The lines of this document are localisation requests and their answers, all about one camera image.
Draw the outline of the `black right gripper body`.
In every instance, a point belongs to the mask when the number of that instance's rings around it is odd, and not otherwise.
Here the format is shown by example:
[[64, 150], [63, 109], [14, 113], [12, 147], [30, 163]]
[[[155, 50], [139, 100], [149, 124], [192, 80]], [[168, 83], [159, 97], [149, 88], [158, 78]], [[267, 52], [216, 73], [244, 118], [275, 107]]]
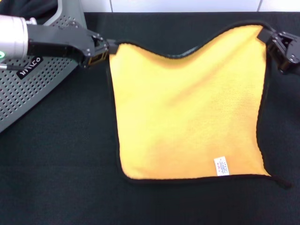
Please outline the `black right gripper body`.
[[283, 49], [278, 68], [283, 73], [300, 75], [300, 37], [287, 32], [281, 32], [278, 36]]

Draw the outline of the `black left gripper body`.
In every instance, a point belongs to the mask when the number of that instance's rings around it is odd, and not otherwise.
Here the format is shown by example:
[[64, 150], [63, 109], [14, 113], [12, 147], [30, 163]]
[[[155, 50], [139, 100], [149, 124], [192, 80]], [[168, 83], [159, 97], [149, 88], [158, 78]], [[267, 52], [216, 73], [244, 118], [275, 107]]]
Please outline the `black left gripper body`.
[[77, 22], [66, 27], [28, 25], [28, 56], [68, 58], [90, 65], [99, 55], [99, 36]]

